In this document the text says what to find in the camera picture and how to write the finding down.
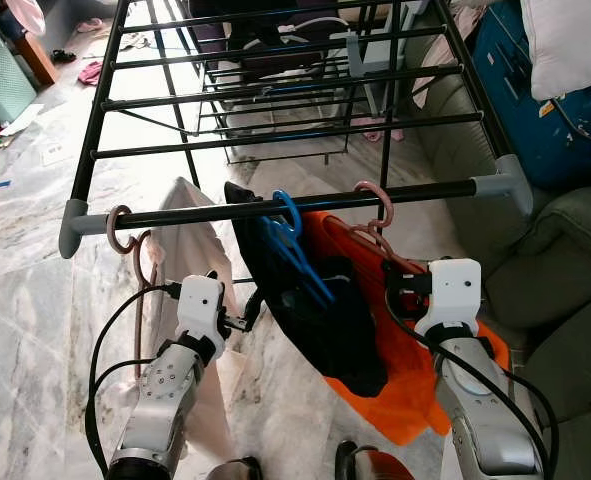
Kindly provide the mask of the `reddish brown plastic hanger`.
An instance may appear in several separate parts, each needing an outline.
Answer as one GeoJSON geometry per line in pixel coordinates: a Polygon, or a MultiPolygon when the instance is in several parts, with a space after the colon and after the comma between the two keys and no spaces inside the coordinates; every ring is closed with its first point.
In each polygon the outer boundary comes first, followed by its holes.
{"type": "Polygon", "coordinates": [[[396,255],[394,248],[383,236],[383,229],[390,227],[394,220],[394,202],[388,198],[385,189],[369,180],[359,180],[354,191],[371,192],[374,200],[383,207],[382,218],[372,218],[364,223],[350,224],[333,214],[319,212],[317,223],[321,251],[340,255],[354,261],[356,268],[383,274],[386,268],[403,274],[428,273],[426,266],[419,262],[396,255]]]}

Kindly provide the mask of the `black metal drying rack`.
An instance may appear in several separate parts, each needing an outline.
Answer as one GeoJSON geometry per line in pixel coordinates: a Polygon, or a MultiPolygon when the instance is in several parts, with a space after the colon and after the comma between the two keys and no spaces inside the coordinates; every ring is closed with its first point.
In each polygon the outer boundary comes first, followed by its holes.
{"type": "MultiPolygon", "coordinates": [[[[420,36],[443,36],[449,41],[449,46],[455,54],[454,64],[441,65],[441,67],[422,67],[404,70],[387,70],[385,73],[350,74],[347,77],[337,79],[324,79],[324,81],[308,81],[286,84],[273,84],[273,86],[235,88],[235,90],[222,90],[207,93],[168,93],[167,96],[157,99],[136,99],[115,101],[111,99],[111,86],[117,70],[162,67],[167,68],[172,64],[205,63],[205,61],[223,60],[232,58],[231,52],[209,52],[209,54],[194,54],[180,56],[180,58],[166,58],[164,47],[159,46],[158,58],[138,61],[120,60],[120,40],[126,33],[152,32],[153,35],[161,35],[164,29],[181,29],[200,24],[225,23],[231,19],[260,19],[266,17],[264,12],[243,12],[234,15],[214,15],[214,17],[193,17],[184,20],[168,20],[168,22],[149,22],[143,26],[126,26],[127,14],[131,0],[118,0],[118,10],[112,26],[109,28],[109,42],[106,54],[100,59],[103,64],[103,73],[100,74],[100,82],[95,90],[95,96],[91,101],[91,109],[86,124],[83,150],[77,160],[74,186],[70,197],[65,204],[62,218],[59,220],[58,252],[63,259],[71,259],[80,247],[81,239],[85,236],[104,236],[106,234],[107,214],[90,214],[89,196],[91,180],[93,180],[95,164],[99,160],[115,159],[115,157],[135,157],[155,154],[171,154],[180,152],[186,156],[193,155],[198,150],[208,148],[227,148],[248,145],[268,145],[268,143],[287,142],[295,140],[318,140],[341,136],[341,134],[358,134],[368,131],[383,131],[388,133],[392,129],[410,129],[420,127],[432,127],[432,125],[446,125],[454,123],[477,122],[481,125],[484,137],[490,142],[492,151],[496,154],[496,173],[491,175],[475,175],[467,180],[452,180],[452,182],[438,182],[420,184],[420,186],[395,186],[385,188],[386,195],[395,204],[408,204],[408,202],[437,200],[437,198],[460,197],[493,197],[506,196],[514,202],[516,209],[524,216],[531,218],[534,210],[534,196],[527,177],[518,157],[511,151],[510,143],[499,116],[493,111],[488,101],[486,91],[479,83],[475,68],[472,63],[472,55],[468,50],[467,41],[463,40],[455,26],[454,14],[452,14],[450,0],[435,0],[432,3],[433,12],[440,18],[440,23],[433,27],[404,29],[396,33],[385,35],[349,36],[342,41],[346,49],[351,49],[355,42],[359,44],[371,44],[371,42],[387,42],[395,46],[397,41],[403,38],[420,36]],[[438,78],[445,76],[460,76],[464,83],[465,91],[470,101],[477,106],[472,113],[451,116],[438,116],[433,119],[419,120],[388,120],[388,122],[376,125],[345,125],[345,127],[304,129],[304,131],[292,131],[286,133],[253,134],[253,136],[239,138],[239,140],[217,140],[209,142],[168,143],[168,145],[148,146],[138,148],[120,148],[120,150],[100,150],[98,147],[103,133],[104,119],[109,113],[122,113],[131,116],[135,110],[141,108],[167,108],[176,109],[185,102],[211,102],[216,100],[237,99],[273,99],[287,100],[295,93],[321,92],[331,90],[333,87],[356,87],[359,84],[374,82],[408,81],[423,77],[438,78]]],[[[349,191],[333,193],[333,195],[314,195],[292,198],[300,214],[312,211],[330,211],[340,209],[358,209],[369,205],[377,205],[378,201],[368,192],[349,191]]],[[[237,218],[255,218],[255,216],[272,216],[281,214],[285,209],[280,200],[267,200],[250,202],[250,204],[221,204],[204,207],[182,207],[182,209],[158,210],[153,212],[131,212],[122,215],[116,221],[117,230],[171,227],[189,223],[202,223],[202,221],[222,221],[237,218]]]]}

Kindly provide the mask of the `dark green sofa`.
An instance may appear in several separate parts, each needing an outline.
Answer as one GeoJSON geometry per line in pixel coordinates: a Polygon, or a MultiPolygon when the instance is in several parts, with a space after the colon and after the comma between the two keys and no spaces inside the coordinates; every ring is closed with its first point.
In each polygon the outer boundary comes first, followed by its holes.
{"type": "Polygon", "coordinates": [[[492,329],[560,428],[555,480],[591,480],[591,182],[446,202],[465,255],[482,265],[492,329]]]}

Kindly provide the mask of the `blue plastic hanger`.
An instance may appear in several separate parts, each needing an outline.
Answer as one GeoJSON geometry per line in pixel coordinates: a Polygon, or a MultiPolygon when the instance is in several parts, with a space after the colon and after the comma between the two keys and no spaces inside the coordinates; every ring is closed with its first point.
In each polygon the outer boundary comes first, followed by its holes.
{"type": "Polygon", "coordinates": [[[272,196],[276,200],[280,200],[289,211],[292,223],[280,215],[260,219],[260,223],[263,224],[262,238],[264,242],[267,243],[269,250],[277,253],[286,266],[295,271],[295,278],[298,279],[301,287],[319,306],[330,306],[333,302],[332,293],[323,283],[318,271],[309,264],[299,243],[301,216],[298,207],[292,201],[289,193],[282,191],[282,189],[275,189],[272,196]]]}

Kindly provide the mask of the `orange garment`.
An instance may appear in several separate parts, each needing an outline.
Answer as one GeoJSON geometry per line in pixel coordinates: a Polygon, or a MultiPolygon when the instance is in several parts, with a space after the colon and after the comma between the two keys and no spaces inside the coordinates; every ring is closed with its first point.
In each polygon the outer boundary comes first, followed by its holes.
{"type": "Polygon", "coordinates": [[[414,442],[427,430],[449,434],[449,417],[436,397],[431,352],[394,323],[385,302],[383,266],[404,274],[423,273],[423,266],[396,255],[385,259],[364,234],[331,212],[305,212],[301,227],[301,246],[318,266],[345,270],[350,280],[335,297],[347,300],[353,311],[331,314],[330,324],[355,321],[364,330],[349,346],[331,348],[327,384],[395,445],[414,442]]]}

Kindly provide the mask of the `white paper sheet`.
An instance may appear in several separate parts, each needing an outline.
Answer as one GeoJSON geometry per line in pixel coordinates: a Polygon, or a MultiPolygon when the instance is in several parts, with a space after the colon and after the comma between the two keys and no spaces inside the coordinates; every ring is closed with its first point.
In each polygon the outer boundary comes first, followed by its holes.
{"type": "Polygon", "coordinates": [[[35,119],[42,113],[43,108],[43,104],[30,104],[12,122],[3,125],[0,136],[15,136],[15,134],[25,131],[35,122],[35,119]]]}

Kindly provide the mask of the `white hanging shirt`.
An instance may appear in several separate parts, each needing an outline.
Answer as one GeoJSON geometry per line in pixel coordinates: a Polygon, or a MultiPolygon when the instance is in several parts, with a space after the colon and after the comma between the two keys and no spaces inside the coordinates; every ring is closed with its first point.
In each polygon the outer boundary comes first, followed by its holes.
{"type": "MultiPolygon", "coordinates": [[[[212,200],[185,178],[176,179],[162,202],[163,210],[211,206],[212,200]]],[[[231,273],[232,265],[212,224],[189,223],[150,230],[150,260],[157,265],[162,282],[180,282],[185,276],[205,275],[211,271],[231,273]]],[[[177,301],[159,297],[153,303],[154,317],[148,325],[149,339],[155,346],[173,339],[179,325],[177,301]]],[[[213,461],[234,460],[237,452],[226,419],[225,399],[219,385],[216,362],[205,367],[196,389],[193,408],[187,413],[184,433],[187,443],[213,461]]]]}

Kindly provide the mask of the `pink paper slip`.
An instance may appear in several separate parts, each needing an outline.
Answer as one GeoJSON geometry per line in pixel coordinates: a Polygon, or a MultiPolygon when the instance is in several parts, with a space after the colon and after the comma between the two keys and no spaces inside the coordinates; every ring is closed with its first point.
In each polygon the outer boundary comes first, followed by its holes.
{"type": "Polygon", "coordinates": [[[70,163],[77,157],[75,147],[65,143],[44,143],[40,148],[40,154],[42,154],[42,165],[45,168],[56,168],[57,164],[70,163]]]}

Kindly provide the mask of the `pink garment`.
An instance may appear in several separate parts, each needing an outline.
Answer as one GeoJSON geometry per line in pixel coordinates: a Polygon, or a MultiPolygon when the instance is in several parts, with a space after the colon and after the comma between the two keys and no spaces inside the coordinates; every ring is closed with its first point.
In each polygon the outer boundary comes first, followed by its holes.
{"type": "MultiPolygon", "coordinates": [[[[484,14],[484,6],[460,6],[456,5],[452,8],[454,14],[455,26],[458,27],[458,32],[463,40],[467,40],[473,29],[481,23],[481,18],[484,14]]],[[[435,37],[435,41],[431,46],[428,46],[426,55],[422,58],[420,67],[441,67],[441,65],[454,64],[456,61],[455,54],[449,46],[449,41],[443,36],[435,37]]],[[[429,83],[435,81],[435,77],[423,77],[415,79],[414,95],[411,100],[414,101],[417,108],[423,108],[426,105],[427,88],[429,83]]]]}

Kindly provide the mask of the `light pink cloth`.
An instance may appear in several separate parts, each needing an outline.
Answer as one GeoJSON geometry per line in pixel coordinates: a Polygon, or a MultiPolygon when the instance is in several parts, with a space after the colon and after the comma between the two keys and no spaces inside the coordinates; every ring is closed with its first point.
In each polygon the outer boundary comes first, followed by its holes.
{"type": "MultiPolygon", "coordinates": [[[[378,118],[378,116],[369,116],[369,118],[355,118],[351,119],[350,125],[354,125],[354,127],[359,127],[359,125],[376,125],[382,124],[385,122],[385,119],[378,118]]],[[[385,132],[383,131],[368,131],[363,132],[363,136],[365,140],[377,143],[382,140],[383,136],[385,136],[385,132]]],[[[392,131],[388,132],[388,137],[391,138],[391,141],[403,141],[405,138],[404,129],[392,129],[392,131]]]]}

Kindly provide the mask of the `robot left leg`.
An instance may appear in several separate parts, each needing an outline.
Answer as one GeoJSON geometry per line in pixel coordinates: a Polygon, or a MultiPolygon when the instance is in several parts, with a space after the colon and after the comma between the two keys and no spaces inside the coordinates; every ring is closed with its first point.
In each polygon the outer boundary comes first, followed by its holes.
{"type": "Polygon", "coordinates": [[[264,476],[258,458],[248,456],[213,467],[204,480],[264,480],[264,476]]]}

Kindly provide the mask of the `blue bag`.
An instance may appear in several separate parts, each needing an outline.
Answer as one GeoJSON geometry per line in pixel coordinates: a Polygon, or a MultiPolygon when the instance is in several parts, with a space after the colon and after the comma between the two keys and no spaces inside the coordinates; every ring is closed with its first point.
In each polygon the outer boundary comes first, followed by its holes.
{"type": "Polygon", "coordinates": [[[533,186],[564,192],[591,184],[591,86],[556,102],[531,95],[533,61],[522,8],[515,0],[488,6],[475,32],[479,81],[533,186]]]}

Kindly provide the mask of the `magenta cloth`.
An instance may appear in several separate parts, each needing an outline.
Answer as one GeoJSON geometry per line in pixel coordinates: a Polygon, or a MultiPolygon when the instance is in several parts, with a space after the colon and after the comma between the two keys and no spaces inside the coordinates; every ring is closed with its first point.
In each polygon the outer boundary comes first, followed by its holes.
{"type": "Polygon", "coordinates": [[[98,86],[100,74],[103,73],[103,64],[100,61],[89,61],[83,69],[77,73],[77,82],[85,86],[98,86]]]}

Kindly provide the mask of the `dark navy hanging garment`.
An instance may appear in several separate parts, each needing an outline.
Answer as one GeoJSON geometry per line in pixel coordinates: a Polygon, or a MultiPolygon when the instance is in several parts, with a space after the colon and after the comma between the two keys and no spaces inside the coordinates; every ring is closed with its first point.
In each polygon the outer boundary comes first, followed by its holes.
{"type": "Polygon", "coordinates": [[[301,287],[295,271],[269,250],[260,223],[267,216],[232,221],[237,247],[276,323],[305,360],[354,396],[377,397],[388,374],[376,348],[376,320],[360,291],[353,262],[317,250],[312,215],[300,216],[299,243],[332,293],[330,306],[319,306],[301,287]]]}

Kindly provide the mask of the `robot leg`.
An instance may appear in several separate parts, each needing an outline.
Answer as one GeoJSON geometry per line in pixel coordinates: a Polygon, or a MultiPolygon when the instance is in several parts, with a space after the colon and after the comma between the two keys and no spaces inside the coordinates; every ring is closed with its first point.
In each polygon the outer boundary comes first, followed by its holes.
{"type": "Polygon", "coordinates": [[[333,480],[417,480],[395,456],[373,445],[344,440],[337,445],[333,480]]]}
{"type": "Polygon", "coordinates": [[[248,456],[213,467],[204,480],[264,480],[264,476],[258,458],[248,456]]]}

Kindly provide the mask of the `robot right leg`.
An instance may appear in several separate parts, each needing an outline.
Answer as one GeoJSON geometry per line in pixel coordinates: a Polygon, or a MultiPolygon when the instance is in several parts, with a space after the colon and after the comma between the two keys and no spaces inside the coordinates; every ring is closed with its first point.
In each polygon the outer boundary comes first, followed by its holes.
{"type": "Polygon", "coordinates": [[[337,445],[333,480],[417,480],[395,456],[373,445],[344,440],[337,445]]]}

